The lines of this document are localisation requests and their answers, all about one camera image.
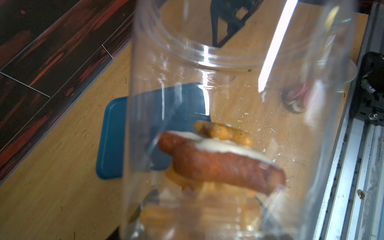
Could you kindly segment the clear jar with pink cookies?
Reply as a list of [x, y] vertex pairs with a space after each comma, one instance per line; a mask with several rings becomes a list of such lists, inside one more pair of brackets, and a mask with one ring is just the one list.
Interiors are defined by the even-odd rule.
[[294, 114], [304, 113], [310, 102], [313, 86], [304, 83], [297, 83], [284, 88], [282, 101], [284, 107]]

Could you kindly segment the aluminium front rail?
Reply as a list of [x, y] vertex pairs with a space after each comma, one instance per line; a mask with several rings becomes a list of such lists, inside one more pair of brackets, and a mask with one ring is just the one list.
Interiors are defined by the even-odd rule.
[[384, 126], [377, 112], [351, 114], [361, 77], [348, 87], [316, 240], [381, 240], [384, 237]]

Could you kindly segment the yellow swirl cookie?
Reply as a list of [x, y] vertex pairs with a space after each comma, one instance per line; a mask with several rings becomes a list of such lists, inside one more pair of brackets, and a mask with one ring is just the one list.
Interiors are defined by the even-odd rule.
[[231, 141], [246, 147], [252, 147], [254, 144], [254, 139], [250, 134], [229, 125], [197, 121], [194, 124], [194, 129], [198, 134], [212, 139]]

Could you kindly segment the teal plastic tray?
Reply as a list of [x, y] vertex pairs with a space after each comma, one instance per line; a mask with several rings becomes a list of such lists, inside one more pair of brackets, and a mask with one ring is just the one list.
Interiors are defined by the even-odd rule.
[[[189, 83], [153, 90], [133, 97], [149, 100], [153, 106], [152, 120], [144, 137], [148, 147], [158, 133], [181, 131], [194, 133], [197, 121], [211, 121], [209, 92], [200, 83]], [[123, 175], [127, 104], [129, 97], [117, 98], [106, 107], [96, 164], [96, 173], [102, 180]]]

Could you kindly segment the brown iced star cookie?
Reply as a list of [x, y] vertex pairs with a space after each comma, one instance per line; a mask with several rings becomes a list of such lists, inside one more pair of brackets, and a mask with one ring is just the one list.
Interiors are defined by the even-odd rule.
[[283, 169], [249, 147], [190, 132], [160, 134], [158, 148], [172, 157], [174, 171], [196, 182], [224, 183], [267, 196], [286, 187]]

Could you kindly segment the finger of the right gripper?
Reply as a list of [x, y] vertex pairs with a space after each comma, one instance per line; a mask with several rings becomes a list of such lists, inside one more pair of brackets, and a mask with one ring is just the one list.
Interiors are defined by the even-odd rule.
[[[228, 42], [231, 37], [245, 26], [246, 21], [259, 9], [262, 3], [263, 0], [211, 1], [212, 46], [221, 48]], [[237, 13], [241, 8], [248, 12], [239, 19]], [[227, 23], [227, 35], [221, 41], [218, 41], [219, 19]]]

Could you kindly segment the clear jar with star cookies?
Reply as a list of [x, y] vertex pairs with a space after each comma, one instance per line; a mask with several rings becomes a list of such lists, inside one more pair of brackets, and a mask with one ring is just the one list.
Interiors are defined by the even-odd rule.
[[[341, 122], [356, 23], [354, 1], [263, 1], [221, 48], [211, 1], [138, 1], [134, 17], [124, 171], [123, 240], [311, 240]], [[269, 196], [178, 175], [172, 157], [146, 147], [148, 91], [200, 83], [213, 123], [250, 134], [252, 150], [284, 170]], [[307, 110], [288, 111], [284, 88], [313, 86]]]

